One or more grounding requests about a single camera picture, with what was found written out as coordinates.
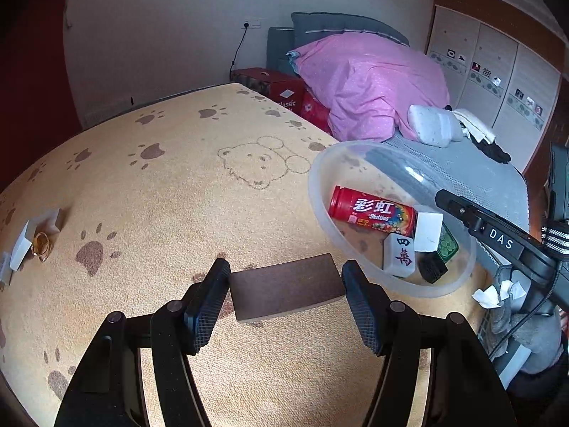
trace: red wall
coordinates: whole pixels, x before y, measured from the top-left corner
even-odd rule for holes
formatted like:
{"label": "red wall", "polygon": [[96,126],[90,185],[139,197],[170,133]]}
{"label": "red wall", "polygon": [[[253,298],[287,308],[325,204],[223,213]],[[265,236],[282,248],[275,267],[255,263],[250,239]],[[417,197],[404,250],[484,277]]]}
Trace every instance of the red wall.
{"label": "red wall", "polygon": [[29,0],[0,40],[0,191],[81,131],[65,68],[65,0]]}

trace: wall socket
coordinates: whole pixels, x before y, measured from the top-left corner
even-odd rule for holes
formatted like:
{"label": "wall socket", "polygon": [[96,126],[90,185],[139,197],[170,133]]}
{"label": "wall socket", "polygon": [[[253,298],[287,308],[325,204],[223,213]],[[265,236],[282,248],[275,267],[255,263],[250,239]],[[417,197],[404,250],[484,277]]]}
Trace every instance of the wall socket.
{"label": "wall socket", "polygon": [[241,26],[242,29],[245,29],[245,23],[249,24],[250,29],[260,29],[261,28],[261,19],[254,19],[252,17],[245,19],[243,21],[243,25]]}

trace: cable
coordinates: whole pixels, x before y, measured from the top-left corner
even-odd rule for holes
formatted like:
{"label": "cable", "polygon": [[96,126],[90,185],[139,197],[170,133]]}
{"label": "cable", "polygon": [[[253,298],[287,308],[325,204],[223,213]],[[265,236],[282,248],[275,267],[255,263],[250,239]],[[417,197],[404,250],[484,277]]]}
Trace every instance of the cable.
{"label": "cable", "polygon": [[249,23],[246,22],[245,24],[243,24],[243,27],[245,27],[245,31],[243,33],[243,37],[241,38],[241,43],[237,47],[237,51],[235,51],[235,56],[233,56],[233,61],[231,61],[231,67],[229,68],[229,81],[231,81],[231,72],[233,70],[233,66],[235,65],[235,59],[237,59],[237,53],[239,52],[239,49],[241,48],[241,45],[243,44],[243,40],[245,39],[245,36],[247,35],[247,28],[249,28]]}
{"label": "cable", "polygon": [[549,289],[549,292],[547,293],[547,295],[545,297],[543,297],[541,299],[541,301],[533,307],[533,309],[524,316],[524,318],[517,323],[514,327],[512,327],[508,333],[502,337],[500,339],[500,341],[497,343],[497,345],[494,347],[494,349],[490,352],[490,354],[488,355],[488,358],[492,359],[492,356],[494,356],[494,353],[496,353],[496,351],[500,348],[500,346],[507,341],[514,332],[516,332],[520,327],[522,327],[525,323],[527,323],[527,321],[534,315],[536,314],[536,312],[543,306],[543,304],[545,304],[545,302],[547,302],[551,296],[551,294],[553,293],[553,290],[555,288],[555,285],[557,284],[557,279],[559,278],[559,273],[561,272],[561,266],[563,265],[563,262],[559,262],[559,265],[557,266],[557,271],[555,272],[555,277],[553,278],[553,283],[551,283],[551,288]]}

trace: black square object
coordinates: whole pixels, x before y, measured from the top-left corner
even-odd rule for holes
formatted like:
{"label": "black square object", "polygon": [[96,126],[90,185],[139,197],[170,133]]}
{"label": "black square object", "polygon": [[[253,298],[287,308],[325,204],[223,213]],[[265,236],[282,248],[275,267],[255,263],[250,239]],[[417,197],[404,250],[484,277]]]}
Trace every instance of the black square object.
{"label": "black square object", "polygon": [[428,252],[419,260],[419,272],[425,281],[434,284],[448,271],[437,252]]}

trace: yellow carpet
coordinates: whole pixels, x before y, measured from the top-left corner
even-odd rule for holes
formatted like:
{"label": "yellow carpet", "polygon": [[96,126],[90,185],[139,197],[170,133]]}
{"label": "yellow carpet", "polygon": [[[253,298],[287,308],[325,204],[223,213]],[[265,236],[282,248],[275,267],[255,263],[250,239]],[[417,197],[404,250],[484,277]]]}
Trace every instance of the yellow carpet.
{"label": "yellow carpet", "polygon": [[[52,426],[74,367],[106,315],[154,312],[180,298],[216,257],[233,271],[332,253],[307,195],[314,157],[335,139],[239,85],[197,91],[129,112],[62,144],[0,195],[0,250],[24,223],[65,211],[49,259],[27,259],[0,293],[0,369],[41,427]],[[467,284],[440,299],[399,297],[417,312],[459,311],[477,326]],[[354,426],[382,359],[358,334],[345,299],[239,325],[226,302],[209,345],[190,358],[213,426]],[[427,380],[423,355],[417,403]],[[150,350],[144,391],[163,425]]]}

